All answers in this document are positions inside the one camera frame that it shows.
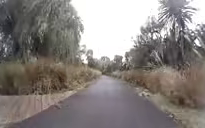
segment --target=sky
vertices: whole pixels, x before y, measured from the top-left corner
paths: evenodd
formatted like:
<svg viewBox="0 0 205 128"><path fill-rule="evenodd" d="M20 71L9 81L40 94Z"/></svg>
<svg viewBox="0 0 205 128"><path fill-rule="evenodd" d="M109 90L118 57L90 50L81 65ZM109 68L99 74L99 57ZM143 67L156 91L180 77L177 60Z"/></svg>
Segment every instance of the sky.
<svg viewBox="0 0 205 128"><path fill-rule="evenodd" d="M124 55L133 47L132 37L139 33L148 16L158 15L158 0L72 0L83 20L81 44L94 51L94 57ZM191 3L198 11L194 24L205 23L205 0Z"/></svg>

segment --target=road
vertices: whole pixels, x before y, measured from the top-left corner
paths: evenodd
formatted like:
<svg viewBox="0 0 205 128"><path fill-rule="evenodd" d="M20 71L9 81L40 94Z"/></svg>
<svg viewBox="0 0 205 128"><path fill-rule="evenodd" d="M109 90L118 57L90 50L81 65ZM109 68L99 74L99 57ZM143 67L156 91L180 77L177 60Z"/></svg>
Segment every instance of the road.
<svg viewBox="0 0 205 128"><path fill-rule="evenodd" d="M177 128L176 123L126 85L102 76L93 85L12 128Z"/></svg>

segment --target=green foliage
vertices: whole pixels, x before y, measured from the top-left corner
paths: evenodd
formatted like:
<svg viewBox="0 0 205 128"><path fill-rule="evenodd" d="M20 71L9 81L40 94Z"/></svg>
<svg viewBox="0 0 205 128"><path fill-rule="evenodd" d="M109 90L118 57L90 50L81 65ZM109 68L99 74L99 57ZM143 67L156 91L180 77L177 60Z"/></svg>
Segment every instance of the green foliage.
<svg viewBox="0 0 205 128"><path fill-rule="evenodd" d="M25 61L45 56L73 62L82 32L70 0L0 0L1 56L10 48L12 56Z"/></svg>
<svg viewBox="0 0 205 128"><path fill-rule="evenodd" d="M192 15L195 8L189 6L187 0L159 0L160 13L159 21L165 24L177 25L184 30L187 22L192 22Z"/></svg>
<svg viewBox="0 0 205 128"><path fill-rule="evenodd" d="M165 45L161 35L162 27L163 24L154 17L148 19L134 39L134 48L125 54L125 68L163 64Z"/></svg>
<svg viewBox="0 0 205 128"><path fill-rule="evenodd" d="M102 73L111 73L116 70L122 69L122 59L120 55L115 55L113 60L110 60L107 56L102 56L100 59L93 57L93 50L89 49L86 52L88 66L100 70Z"/></svg>

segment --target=shrub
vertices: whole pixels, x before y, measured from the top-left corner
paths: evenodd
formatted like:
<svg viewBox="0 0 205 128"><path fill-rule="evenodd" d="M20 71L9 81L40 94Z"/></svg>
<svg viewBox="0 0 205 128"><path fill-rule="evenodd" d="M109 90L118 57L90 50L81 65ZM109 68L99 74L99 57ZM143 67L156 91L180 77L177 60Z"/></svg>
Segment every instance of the shrub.
<svg viewBox="0 0 205 128"><path fill-rule="evenodd" d="M153 93L161 93L173 103L205 107L205 62L182 71L161 67L151 71L124 71L114 76L138 83Z"/></svg>
<svg viewBox="0 0 205 128"><path fill-rule="evenodd" d="M85 66L50 61L0 64L0 94L48 94L75 89L100 75Z"/></svg>

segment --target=distant tree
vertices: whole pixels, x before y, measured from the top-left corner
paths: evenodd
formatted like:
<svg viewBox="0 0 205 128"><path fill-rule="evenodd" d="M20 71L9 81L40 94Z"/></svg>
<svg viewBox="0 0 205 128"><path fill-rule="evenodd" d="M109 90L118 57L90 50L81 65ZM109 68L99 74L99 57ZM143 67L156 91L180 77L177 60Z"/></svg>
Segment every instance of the distant tree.
<svg viewBox="0 0 205 128"><path fill-rule="evenodd" d="M96 67L96 61L93 58L93 50L92 49L87 50L86 57L87 57L87 61L88 61L88 66L92 67L92 68L95 68Z"/></svg>
<svg viewBox="0 0 205 128"><path fill-rule="evenodd" d="M113 69L115 69L115 70L121 69L122 59L123 59L123 56L121 56L121 55L115 55L114 56Z"/></svg>
<svg viewBox="0 0 205 128"><path fill-rule="evenodd" d="M109 71L109 66L110 66L110 63L111 63L111 60L110 60L110 58L109 57L107 57L107 56L102 56L101 58L100 58L100 65L101 65L101 70L102 70L102 72L110 72Z"/></svg>
<svg viewBox="0 0 205 128"><path fill-rule="evenodd" d="M123 62L123 70L129 70L132 66L130 52L125 52L125 61Z"/></svg>
<svg viewBox="0 0 205 128"><path fill-rule="evenodd" d="M86 45L81 45L76 56L77 63L83 63L83 55L86 54Z"/></svg>

